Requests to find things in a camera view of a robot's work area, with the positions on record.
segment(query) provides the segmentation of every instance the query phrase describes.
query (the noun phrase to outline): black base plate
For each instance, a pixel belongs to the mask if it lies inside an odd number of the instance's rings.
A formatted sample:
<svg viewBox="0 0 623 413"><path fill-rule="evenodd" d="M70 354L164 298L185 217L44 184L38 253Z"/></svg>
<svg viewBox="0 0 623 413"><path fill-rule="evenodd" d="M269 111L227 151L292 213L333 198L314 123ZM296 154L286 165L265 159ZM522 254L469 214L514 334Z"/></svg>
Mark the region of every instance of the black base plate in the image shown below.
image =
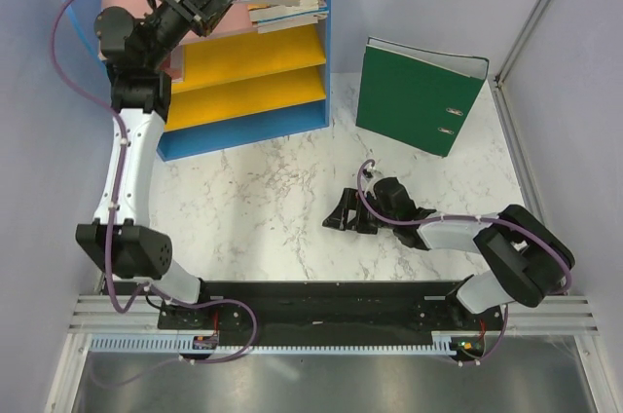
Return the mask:
<svg viewBox="0 0 623 413"><path fill-rule="evenodd" d="M500 330L500 308L472 316L460 326L441 299L459 282L207 282L203 300L237 299L255 312L257 346L398 346L428 345L431 331ZM251 318L237 306L204 311L163 307L158 328L212 330L218 319L220 344L244 345Z"/></svg>

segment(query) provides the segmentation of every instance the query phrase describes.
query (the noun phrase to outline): yellow shelf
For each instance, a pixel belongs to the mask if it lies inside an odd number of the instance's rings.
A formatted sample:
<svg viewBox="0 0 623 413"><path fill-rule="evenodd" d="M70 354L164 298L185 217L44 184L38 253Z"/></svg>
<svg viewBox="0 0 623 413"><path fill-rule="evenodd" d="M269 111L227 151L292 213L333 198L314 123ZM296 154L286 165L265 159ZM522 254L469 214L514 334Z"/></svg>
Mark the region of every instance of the yellow shelf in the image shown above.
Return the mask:
<svg viewBox="0 0 623 413"><path fill-rule="evenodd" d="M315 26L247 33L184 47L184 81L173 94L321 65L324 49Z"/></svg>
<svg viewBox="0 0 623 413"><path fill-rule="evenodd" d="M326 97L317 67L175 94L165 131L224 121Z"/></svg>

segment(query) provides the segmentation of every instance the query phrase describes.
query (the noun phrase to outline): marble floor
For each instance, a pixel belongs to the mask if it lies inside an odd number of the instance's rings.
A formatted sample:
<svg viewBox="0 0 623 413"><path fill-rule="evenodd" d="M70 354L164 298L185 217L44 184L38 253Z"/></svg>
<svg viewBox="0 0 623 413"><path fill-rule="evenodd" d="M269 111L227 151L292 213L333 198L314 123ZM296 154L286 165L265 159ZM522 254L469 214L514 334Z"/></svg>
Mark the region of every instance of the marble floor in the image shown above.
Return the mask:
<svg viewBox="0 0 623 413"><path fill-rule="evenodd" d="M358 74L333 77L329 128L156 163L152 227L171 236L187 271L206 280L424 281L486 270L480 256L408 249L388 230L322 228L368 158L420 206L487 213L523 202L488 85L444 159L357 128L358 86Z"/></svg>

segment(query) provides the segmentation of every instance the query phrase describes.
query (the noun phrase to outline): wire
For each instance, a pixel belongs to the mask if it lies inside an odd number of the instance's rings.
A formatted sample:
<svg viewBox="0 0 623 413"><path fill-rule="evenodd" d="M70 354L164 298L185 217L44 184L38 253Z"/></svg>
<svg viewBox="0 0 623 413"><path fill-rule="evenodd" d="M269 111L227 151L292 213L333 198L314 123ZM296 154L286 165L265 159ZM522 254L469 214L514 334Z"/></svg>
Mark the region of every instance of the wire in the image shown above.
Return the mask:
<svg viewBox="0 0 623 413"><path fill-rule="evenodd" d="M77 85L75 82L73 82L67 76L67 74L64 72L64 70L62 69L62 67L58 63L58 60L56 58L56 49L55 49L56 32L58 30L58 26L60 24L60 20L62 19L62 16L64 15L64 13L67 10L67 8L74 1L75 0L66 0L65 2L63 2L63 4L60 7L60 10L58 11L58 14L56 15L56 18L55 18L55 21L54 21L53 27L52 27L52 34L50 36L50 46L49 46L50 57L51 57L52 65L53 65L53 67L55 69L56 74L58 74L58 77L60 77L60 79L65 83L65 85L67 85L71 90L73 90L74 92L76 92L80 96L83 96L84 98L94 102L95 104L97 104L101 108L105 109L108 113L110 113L110 115L113 117L114 121L117 123L117 126L118 126L119 131L120 131L120 136L121 136L121 140L122 141L120 142L119 158L117 160L117 165L116 165L116 168L115 168L113 187L112 187L112 191L111 191L111 197L110 197L111 203L110 203L109 212L108 212L108 223L106 224L106 237L105 237L105 247L104 247L104 267L105 267L104 276L105 276L106 288L108 290L108 295L110 297L111 304L113 305L113 307L115 308L115 310L118 313L124 314L127 311L129 311L129 308L134 303L136 297L139 294L141 294L143 291L146 291L149 288L149 286L150 286L149 283L139 284L136 287L136 289L134 290L134 292L132 293L132 295L130 296L130 298L129 298L128 302L126 303L126 305L124 307L122 307L121 304L119 303L118 298L117 298L117 293L115 291L115 285L114 285L114 282L113 282L113 273L112 273L112 241L113 241L115 216L116 216L116 211L117 211L117 201L119 200L119 192L120 192L120 188L121 188L121 180L122 180L122 176L123 176L123 172L124 172L124 165L125 165L125 161L126 161L126 155L127 155L127 152L128 152L128 132L127 132L126 124L124 123L123 118L121 117L121 115L119 113L117 113L114 109L112 109L110 107L108 102L98 98L97 96L95 96L93 94L90 94L89 92L84 90L82 87ZM175 304L177 304L179 306L182 306L182 307L185 307L185 308L188 308L188 309L202 309L202 308L207 308L207 307L221 305L221 304L232 304L232 305L236 305L236 306L239 306L239 307L243 308L251 316L251 321L253 323L253 329L252 329L251 337L249 338L249 341L244 345L244 347L242 347L242 349L240 349L237 352L233 353L232 355L229 355L229 356L226 356L226 357L221 357L221 358L217 358L217 359L197 360L196 362L202 363L202 364L214 364L214 363L221 363L221 362L227 362L227 361L231 361L231 360L234 360L234 359L238 359L240 357L243 357L246 354L246 351L255 342L255 338L257 337L257 330L258 330L257 318L255 317L255 314L253 313L251 308L249 308L243 302L236 301L236 300L233 300L233 299L222 299L222 300L219 300L219 301L211 301L211 302L208 302L208 303L188 304L188 303L184 303L182 301L179 301L179 300L176 300L176 299L173 299L173 298L169 297L165 293L157 290L155 287L152 288L152 289L153 289L155 294L157 294L158 296L163 298L165 301L173 302L173 303L175 303ZM142 376L144 376L146 374L149 374L150 372L153 372L154 370L159 369L160 367L163 367L163 366L165 366L167 364L173 363L173 362L175 362L177 360L178 360L178 358L168 359L166 361L163 361L161 363L158 363L158 364L154 365L153 367L151 367L147 371L144 371L144 372L142 372L140 374L137 374L136 376L133 376L133 377L131 377L129 379L126 379L123 382L118 382L118 383L115 383L115 384L104 384L104 383L99 382L94 377L92 369L91 369L91 378L92 378L93 382L96 385L98 385L99 387L101 387L102 389L115 389L115 388L118 388L118 387L125 386L125 385L135 381L136 379L139 379L140 377L142 377Z"/></svg>
<svg viewBox="0 0 623 413"><path fill-rule="evenodd" d="M470 353L468 350L466 350L465 348L461 348L460 349L463 353L465 353L466 355L468 355L469 357L471 357L472 359L478 359L479 361L482 359L482 356L477 357L476 355L473 355L472 353ZM483 338L483 355L487 352L487 340Z"/></svg>
<svg viewBox="0 0 623 413"><path fill-rule="evenodd" d="M481 319L480 320L480 335L478 335L478 339L476 340L476 342L480 342L481 340L483 340L485 338L486 333L487 333L487 325Z"/></svg>
<svg viewBox="0 0 623 413"><path fill-rule="evenodd" d="M158 312L160 312L161 307L158 306L156 303L153 303L151 299L149 299L149 294L145 293L145 301L147 301L147 304L149 304L152 308L158 310Z"/></svg>
<svg viewBox="0 0 623 413"><path fill-rule="evenodd" d="M482 223L492 223L495 225L505 226L506 228L509 228L510 230L519 233L524 238L527 238L528 240L534 242L536 245L541 247L545 252L547 252L556 261L556 263L559 265L559 267L563 271L563 274L565 274L565 284L563 285L562 288L556 291L556 294L564 293L571 287L571 284L572 284L571 271L568 268L567 263L559 255L559 253L556 252L556 250L551 245L546 243L536 234L510 221L502 220L499 218L490 218L488 216L477 217L473 215L440 215L440 216L431 216L431 217L428 217L422 220L412 220L412 221L398 221L398 220L392 220L390 218L386 218L382 216L376 210L374 210L372 206L368 203L368 200L366 199L365 194L363 192L363 187L361 185L364 171L366 170L368 165L373 167L375 164L376 162L374 160L367 160L363 162L363 165L361 165L361 167L359 168L359 173L357 174L357 192L359 193L359 199L361 200L361 203L377 219L381 220L384 223L394 225L394 226L419 226L419 225L425 225L428 223L438 223L441 221L459 221L459 222L478 221Z"/></svg>

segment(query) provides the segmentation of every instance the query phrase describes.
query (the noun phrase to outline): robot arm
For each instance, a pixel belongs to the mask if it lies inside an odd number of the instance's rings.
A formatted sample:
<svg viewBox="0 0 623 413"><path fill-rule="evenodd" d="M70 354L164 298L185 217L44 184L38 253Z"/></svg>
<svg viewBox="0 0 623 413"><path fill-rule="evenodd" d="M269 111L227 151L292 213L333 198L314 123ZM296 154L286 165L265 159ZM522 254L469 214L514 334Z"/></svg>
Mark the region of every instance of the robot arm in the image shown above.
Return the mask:
<svg viewBox="0 0 623 413"><path fill-rule="evenodd" d="M191 276L172 257L169 236L149 228L149 188L159 140L165 129L171 97L171 80L160 66L188 31L206 36L227 13L234 0L147 0L152 14L136 19L112 7L94 24L100 49L106 57L111 83L111 105L125 123L126 134L115 126L114 146L101 201L90 224L78 225L76 240L97 267L105 271L109 245L112 272L122 279L149 282L184 303L195 303L202 292L200 279ZM123 176L119 180L118 162ZM382 216L417 220L436 210L416 207L396 178L377 181L367 198ZM112 197L118 202L111 203ZM112 243L106 242L111 207L115 210ZM348 213L355 211L352 220ZM530 230L560 252L571 268L573 257L524 208L510 206L497 215ZM324 226L376 234L386 224L372 216L346 189L340 205ZM540 247L505 228L479 222L428 223L393 228L408 247L423 250L450 248L480 253L491 270L463 281L448 300L458 311L480 314L486 309L518 301L536 306L556 289L563 278L560 267Z"/></svg>
<svg viewBox="0 0 623 413"><path fill-rule="evenodd" d="M437 210L417 207L395 177L371 182L368 203L380 215L400 221L438 216ZM349 212L354 211L352 219ZM571 252L522 206L508 206L488 215L512 222L532 232L552 246L569 268L575 264ZM393 230L407 247L421 250L454 249L481 254L490 271L463 281L448 300L471 314L517 301L536 307L543 298L561 287L564 273L559 264L540 246L503 226L480 221L448 221L420 226L391 226L374 217L357 198L356 189L345 189L336 209L322 223L327 228L377 234L379 228Z"/></svg>
<svg viewBox="0 0 623 413"><path fill-rule="evenodd" d="M78 225L76 241L105 271L105 235L115 209L112 270L122 279L150 282L186 303L198 300L201 281L172 258L169 236L149 228L149 189L171 98L171 79L161 64L189 31L208 35L234 0L147 0L153 13L136 19L127 10L103 10L94 23L106 57L112 107L125 123L127 140L115 124L106 184L90 224ZM123 176L118 182L118 162ZM111 204L118 188L118 202Z"/></svg>

